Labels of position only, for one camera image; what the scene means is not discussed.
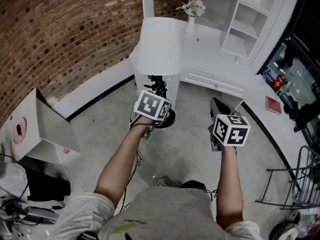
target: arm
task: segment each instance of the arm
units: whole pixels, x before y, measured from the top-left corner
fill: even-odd
[[[125,191],[141,137],[149,127],[143,124],[151,123],[151,119],[140,116],[135,126],[131,128],[117,151],[106,164],[98,179],[94,192],[110,199],[114,207],[117,207]]]
[[[225,230],[236,222],[242,222],[244,200],[240,186],[236,150],[233,146],[221,146],[221,171],[216,197],[216,222]]]

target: white vase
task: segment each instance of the white vase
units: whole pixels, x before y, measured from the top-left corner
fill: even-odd
[[[191,17],[189,16],[188,18],[188,23],[186,24],[185,28],[184,28],[184,33],[188,36],[191,37],[194,35],[194,31],[195,31],[195,18],[196,17]]]

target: floor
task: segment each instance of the floor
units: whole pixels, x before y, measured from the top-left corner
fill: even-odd
[[[168,176],[176,182],[197,180],[207,189],[218,186],[221,153],[212,152],[207,127],[212,124],[209,102],[214,90],[180,82],[175,105],[176,122],[169,128],[156,129],[148,141],[142,140],[139,150],[141,165],[128,185],[125,204],[136,194]],[[71,175],[86,192],[95,189],[105,164],[128,131],[130,111],[137,100],[134,80],[109,94],[71,121],[82,155],[66,165]],[[260,226],[261,236],[269,238],[272,228],[287,215],[276,206],[254,203],[267,183],[267,168],[284,168],[276,150],[248,113],[251,131],[244,147],[238,149],[238,169],[244,196],[244,219]],[[280,202],[289,174],[273,176],[266,200]],[[215,200],[212,214],[216,215]]]

